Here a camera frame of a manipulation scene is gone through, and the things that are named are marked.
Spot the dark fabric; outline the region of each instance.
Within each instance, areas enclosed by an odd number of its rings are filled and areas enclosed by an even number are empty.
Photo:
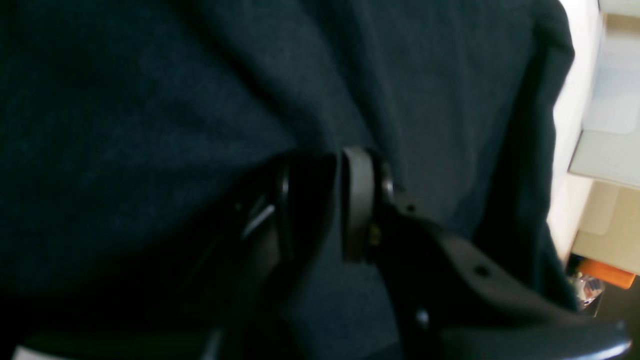
[[[249,169],[361,145],[425,215],[572,307],[545,223],[572,58],[557,0],[2,0],[0,291],[82,304]],[[397,341],[337,228],[293,314],[318,359]],[[103,292],[94,311],[128,296]]]

